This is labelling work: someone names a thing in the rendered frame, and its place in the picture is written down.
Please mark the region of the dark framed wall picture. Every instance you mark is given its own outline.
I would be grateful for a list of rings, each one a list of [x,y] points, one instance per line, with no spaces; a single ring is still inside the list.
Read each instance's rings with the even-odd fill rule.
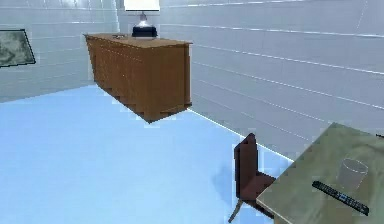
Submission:
[[[0,29],[0,68],[35,63],[25,29]]]

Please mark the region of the dark red chair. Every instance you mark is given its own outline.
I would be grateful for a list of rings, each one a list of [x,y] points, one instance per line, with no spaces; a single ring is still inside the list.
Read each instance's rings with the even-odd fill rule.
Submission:
[[[243,203],[274,219],[274,215],[256,201],[256,198],[275,181],[275,178],[258,170],[257,141],[253,133],[249,133],[234,148],[234,160],[238,202],[228,222],[231,223],[234,220]]]

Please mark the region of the clear drinking glass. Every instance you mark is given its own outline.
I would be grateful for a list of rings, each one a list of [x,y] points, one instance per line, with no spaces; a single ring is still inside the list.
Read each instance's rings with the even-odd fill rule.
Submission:
[[[341,161],[337,182],[347,190],[357,190],[368,174],[368,166],[359,160],[345,158]]]

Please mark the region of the olive green table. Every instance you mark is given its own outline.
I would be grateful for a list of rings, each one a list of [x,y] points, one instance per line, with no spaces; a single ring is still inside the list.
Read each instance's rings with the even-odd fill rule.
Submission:
[[[337,181],[342,160],[368,166],[358,189]],[[368,215],[312,187],[318,180],[370,208]],[[257,202],[274,215],[274,224],[384,224],[384,137],[331,124],[265,191]]]

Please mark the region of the brown wooden sideboard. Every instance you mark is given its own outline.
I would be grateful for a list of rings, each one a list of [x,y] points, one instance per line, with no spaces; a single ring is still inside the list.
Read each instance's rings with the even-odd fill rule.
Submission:
[[[148,123],[192,106],[190,44],[87,34],[95,83]]]

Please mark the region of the white shade table lamp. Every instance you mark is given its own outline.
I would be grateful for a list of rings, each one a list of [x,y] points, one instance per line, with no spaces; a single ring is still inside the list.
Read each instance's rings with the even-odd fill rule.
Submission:
[[[123,0],[124,10],[127,12],[138,12],[139,22],[132,28],[134,38],[155,39],[157,28],[150,24],[147,19],[147,12],[159,12],[160,0]]]

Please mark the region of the black remote control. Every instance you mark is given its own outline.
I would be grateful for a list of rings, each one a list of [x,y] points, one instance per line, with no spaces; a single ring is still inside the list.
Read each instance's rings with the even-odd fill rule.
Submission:
[[[363,203],[353,199],[352,197],[341,193],[332,187],[320,182],[320,181],[313,181],[312,186],[323,193],[327,194],[328,196],[331,196],[332,198],[342,202],[343,204],[353,208],[354,210],[368,216],[370,209],[368,206],[364,205]]]

